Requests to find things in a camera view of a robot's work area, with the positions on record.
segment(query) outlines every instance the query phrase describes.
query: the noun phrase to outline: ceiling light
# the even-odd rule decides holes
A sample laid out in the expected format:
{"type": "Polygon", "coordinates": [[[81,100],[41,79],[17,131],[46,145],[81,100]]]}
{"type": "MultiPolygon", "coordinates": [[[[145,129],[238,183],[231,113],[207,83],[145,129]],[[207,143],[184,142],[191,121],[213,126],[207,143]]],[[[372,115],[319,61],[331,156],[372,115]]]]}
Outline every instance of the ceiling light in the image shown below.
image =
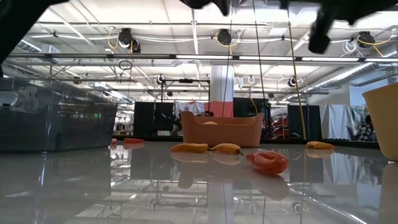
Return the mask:
{"type": "Polygon", "coordinates": [[[114,52],[111,49],[105,49],[105,51],[111,52],[112,54],[114,54],[114,52]]]}
{"type": "Polygon", "coordinates": [[[222,55],[176,55],[178,59],[214,59],[214,60],[222,60],[222,59],[232,59],[232,56],[222,56],[222,55]]]}
{"type": "Polygon", "coordinates": [[[304,57],[302,60],[313,62],[357,62],[359,58],[304,57]]]}
{"type": "Polygon", "coordinates": [[[253,84],[253,83],[254,83],[254,78],[253,78],[252,75],[250,75],[250,77],[248,78],[248,82],[249,82],[250,84],[253,84]]]}
{"type": "Polygon", "coordinates": [[[26,41],[26,40],[21,40],[21,42],[22,42],[22,43],[24,43],[24,44],[27,44],[27,45],[29,45],[29,47],[33,47],[34,49],[38,50],[39,52],[41,52],[41,51],[42,51],[42,49],[40,49],[40,48],[38,48],[38,47],[34,46],[33,44],[29,43],[29,42],[28,42],[28,41],[26,41]]]}
{"type": "Polygon", "coordinates": [[[367,58],[365,62],[398,62],[398,58],[367,58]]]}
{"type": "Polygon", "coordinates": [[[354,72],[357,72],[357,71],[359,71],[359,70],[361,70],[361,69],[363,69],[363,68],[365,68],[365,67],[367,67],[367,66],[369,66],[369,65],[371,65],[371,64],[372,64],[372,62],[363,64],[363,65],[358,66],[358,67],[356,67],[356,68],[354,68],[354,69],[352,69],[352,70],[350,70],[350,71],[348,71],[348,72],[345,72],[345,73],[343,73],[343,74],[340,74],[340,75],[338,75],[338,76],[336,76],[335,78],[332,78],[332,79],[330,79],[330,80],[333,80],[333,79],[341,80],[341,79],[343,79],[343,78],[346,78],[346,77],[352,75],[354,72]]]}
{"type": "MultiPolygon", "coordinates": [[[[239,56],[240,60],[259,60],[258,56],[239,56]]],[[[261,60],[292,60],[292,57],[260,57],[261,60]]]]}

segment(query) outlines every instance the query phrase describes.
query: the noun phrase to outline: person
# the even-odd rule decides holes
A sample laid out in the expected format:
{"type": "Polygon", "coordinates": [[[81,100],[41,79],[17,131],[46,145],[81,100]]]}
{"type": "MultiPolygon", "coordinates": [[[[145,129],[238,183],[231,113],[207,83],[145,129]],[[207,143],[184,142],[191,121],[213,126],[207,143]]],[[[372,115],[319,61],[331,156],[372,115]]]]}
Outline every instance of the person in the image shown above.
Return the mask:
{"type": "Polygon", "coordinates": [[[361,124],[358,133],[352,137],[354,141],[375,141],[376,135],[370,115],[365,117],[365,122],[361,124]]]}

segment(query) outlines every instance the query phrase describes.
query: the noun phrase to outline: rope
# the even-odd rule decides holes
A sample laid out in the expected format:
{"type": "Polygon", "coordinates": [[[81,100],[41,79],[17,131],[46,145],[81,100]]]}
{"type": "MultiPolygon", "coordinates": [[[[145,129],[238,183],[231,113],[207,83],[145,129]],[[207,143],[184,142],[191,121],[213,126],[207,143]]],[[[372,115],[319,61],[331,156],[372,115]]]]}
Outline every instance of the rope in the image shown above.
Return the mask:
{"type": "MultiPolygon", "coordinates": [[[[231,8],[231,23],[229,24],[229,32],[231,32],[231,30],[232,30],[232,15],[233,15],[233,7],[231,8]]],[[[223,99],[223,113],[221,114],[221,117],[223,118],[224,117],[224,107],[225,107],[225,94],[226,94],[226,86],[227,86],[227,84],[228,84],[228,69],[229,69],[229,56],[231,55],[231,44],[229,44],[229,51],[228,51],[228,59],[227,59],[227,61],[226,61],[226,77],[225,77],[225,86],[224,86],[224,99],[223,99]]]]}
{"type": "MultiPolygon", "coordinates": [[[[252,0],[253,2],[253,12],[254,12],[254,18],[256,18],[256,7],[254,4],[254,0],[252,0]]],[[[257,19],[254,20],[254,25],[256,27],[256,39],[257,39],[257,51],[259,54],[259,65],[260,65],[260,80],[261,80],[261,91],[262,91],[262,99],[263,99],[263,104],[264,104],[264,110],[266,109],[266,93],[264,92],[264,80],[262,79],[262,68],[261,68],[261,53],[260,53],[260,43],[259,43],[259,31],[257,28],[257,19]]]]}
{"type": "Polygon", "coordinates": [[[303,139],[304,139],[304,141],[306,141],[307,140],[307,135],[305,133],[304,114],[303,114],[303,108],[302,108],[302,105],[301,105],[300,93],[299,93],[299,82],[297,81],[296,63],[295,63],[295,60],[294,60],[294,48],[293,48],[293,39],[292,39],[292,25],[290,23],[289,7],[287,8],[287,18],[289,20],[290,48],[292,50],[294,80],[296,82],[295,89],[296,89],[296,92],[297,92],[298,106],[300,107],[300,118],[301,118],[301,125],[302,125],[302,128],[303,128],[303,139]]]}

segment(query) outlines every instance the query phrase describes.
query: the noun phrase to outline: yellow banana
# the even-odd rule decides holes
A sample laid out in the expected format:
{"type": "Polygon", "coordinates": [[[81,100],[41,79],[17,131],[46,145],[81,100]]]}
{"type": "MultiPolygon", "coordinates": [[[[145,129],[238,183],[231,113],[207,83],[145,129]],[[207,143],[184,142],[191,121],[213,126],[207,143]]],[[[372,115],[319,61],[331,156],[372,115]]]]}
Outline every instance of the yellow banana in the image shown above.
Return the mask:
{"type": "Polygon", "coordinates": [[[203,123],[203,124],[217,124],[217,123],[214,122],[214,121],[207,121],[207,122],[205,122],[205,123],[203,123]]]}
{"type": "Polygon", "coordinates": [[[223,144],[216,145],[211,150],[216,151],[216,152],[222,152],[225,154],[243,155],[243,153],[240,151],[240,149],[241,148],[238,145],[223,143],[223,144]]]}
{"type": "Polygon", "coordinates": [[[209,150],[209,145],[207,144],[194,144],[194,143],[183,143],[173,146],[170,149],[172,152],[195,152],[204,153],[209,150]]]}

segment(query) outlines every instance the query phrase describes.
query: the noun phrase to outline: fluorescent light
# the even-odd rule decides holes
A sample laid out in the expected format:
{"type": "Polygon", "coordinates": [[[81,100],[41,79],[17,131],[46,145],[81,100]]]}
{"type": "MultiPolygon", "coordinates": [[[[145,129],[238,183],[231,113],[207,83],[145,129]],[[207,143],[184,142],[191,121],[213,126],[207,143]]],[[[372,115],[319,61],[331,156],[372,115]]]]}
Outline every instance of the fluorescent light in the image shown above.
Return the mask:
{"type": "Polygon", "coordinates": [[[365,62],[398,62],[398,58],[367,58],[365,62]]]}
{"type": "MultiPolygon", "coordinates": [[[[240,60],[259,60],[258,56],[239,56],[240,60]]],[[[261,60],[292,60],[292,57],[260,57],[261,60]]]]}
{"type": "Polygon", "coordinates": [[[178,59],[232,59],[232,56],[223,56],[223,55],[177,55],[178,59]]]}
{"type": "Polygon", "coordinates": [[[21,40],[21,42],[24,43],[24,44],[29,45],[30,47],[33,47],[34,49],[38,50],[39,52],[42,51],[42,49],[40,49],[40,48],[34,46],[33,44],[31,44],[31,43],[29,43],[29,42],[27,42],[27,41],[25,41],[25,40],[21,40]]]}
{"type": "Polygon", "coordinates": [[[346,78],[346,77],[352,75],[354,72],[357,72],[357,71],[359,71],[359,70],[361,70],[361,69],[363,69],[363,68],[365,68],[365,67],[368,67],[368,66],[371,65],[371,64],[372,64],[372,62],[363,64],[363,65],[358,66],[358,67],[356,67],[356,68],[354,68],[354,69],[352,69],[352,70],[350,70],[350,71],[348,71],[348,72],[345,72],[345,73],[343,73],[343,74],[340,74],[340,75],[336,76],[335,78],[331,78],[330,80],[334,80],[334,79],[335,79],[335,80],[341,80],[341,79],[343,79],[343,78],[346,78]]]}
{"type": "Polygon", "coordinates": [[[125,98],[127,98],[127,97],[125,97],[123,94],[121,94],[121,93],[119,93],[119,92],[116,92],[116,91],[111,91],[111,94],[112,94],[114,97],[119,98],[119,99],[125,99],[125,98]]]}
{"type": "Polygon", "coordinates": [[[268,103],[283,103],[283,104],[289,104],[290,102],[288,101],[268,101],[268,103]]]}
{"type": "Polygon", "coordinates": [[[114,54],[114,52],[111,49],[105,49],[105,51],[111,52],[112,54],[114,54]]]}
{"type": "Polygon", "coordinates": [[[357,62],[359,58],[304,57],[302,60],[313,62],[357,62]]]}

